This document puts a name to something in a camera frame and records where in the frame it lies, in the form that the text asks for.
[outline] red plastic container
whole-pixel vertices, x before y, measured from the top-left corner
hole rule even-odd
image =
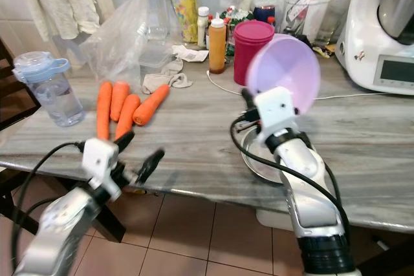
[[[245,21],[234,29],[234,81],[246,85],[247,68],[274,35],[274,27],[260,21]]]

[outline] kitchen appliance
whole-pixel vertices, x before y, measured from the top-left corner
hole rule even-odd
[[[414,95],[414,0],[351,0],[335,54],[358,85]]]

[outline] orange carrot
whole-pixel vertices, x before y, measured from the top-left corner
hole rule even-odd
[[[111,120],[117,122],[121,115],[122,105],[129,94],[129,85],[125,81],[117,81],[112,91]]]
[[[103,82],[99,88],[96,104],[96,135],[100,139],[109,139],[109,110],[111,108],[112,85]]]
[[[122,106],[118,125],[116,126],[115,139],[118,139],[132,128],[132,115],[140,105],[140,98],[135,94],[130,94]]]
[[[145,125],[154,115],[154,112],[169,93],[169,86],[161,85],[153,94],[151,94],[141,106],[134,112],[133,119],[137,125]]]

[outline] plastic bag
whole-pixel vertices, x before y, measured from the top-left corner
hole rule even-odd
[[[140,88],[139,58],[147,44],[148,0],[128,0],[80,45],[99,83],[124,80]]]

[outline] marble countertop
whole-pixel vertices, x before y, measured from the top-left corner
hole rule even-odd
[[[367,92],[350,81],[334,59],[320,59],[320,64],[320,97]],[[135,139],[120,158],[128,168],[140,167],[147,155],[163,147],[166,155],[146,189],[287,212],[283,186],[257,179],[228,134],[231,121],[244,109],[242,98],[211,84],[207,67],[208,62],[185,64],[194,85],[171,90],[151,123],[134,127]],[[56,145],[95,135],[98,89],[88,76],[71,79],[87,111],[84,121],[58,127],[40,109],[1,146],[0,166],[29,171]],[[228,89],[240,89],[232,68],[212,78]],[[414,233],[413,104],[410,97],[394,95],[318,100],[298,119],[336,175],[354,225]],[[67,147],[40,172],[82,180],[86,177],[80,160],[78,152]]]

